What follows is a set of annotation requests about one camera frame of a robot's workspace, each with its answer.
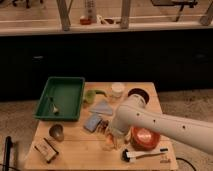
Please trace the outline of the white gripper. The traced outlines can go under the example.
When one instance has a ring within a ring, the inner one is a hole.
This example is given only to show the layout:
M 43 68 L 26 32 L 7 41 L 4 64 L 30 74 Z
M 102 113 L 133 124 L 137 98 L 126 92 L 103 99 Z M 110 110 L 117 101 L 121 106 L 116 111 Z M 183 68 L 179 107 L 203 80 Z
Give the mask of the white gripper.
M 114 128 L 112 124 L 109 124 L 109 126 L 107 127 L 105 136 L 106 136 L 106 139 L 111 138 L 113 140 L 115 144 L 114 149 L 119 149 L 123 145 L 128 144 L 131 138 L 130 132 L 127 132 L 126 134 L 124 134 L 123 132 Z

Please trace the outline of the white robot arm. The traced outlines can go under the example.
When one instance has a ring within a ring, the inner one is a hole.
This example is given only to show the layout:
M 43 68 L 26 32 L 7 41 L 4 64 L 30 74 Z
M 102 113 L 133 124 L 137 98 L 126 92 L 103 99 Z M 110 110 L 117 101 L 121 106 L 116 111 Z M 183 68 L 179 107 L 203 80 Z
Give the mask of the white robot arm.
M 126 136 L 131 127 L 151 130 L 213 155 L 213 123 L 148 111 L 138 94 L 125 99 L 109 123 L 115 138 Z

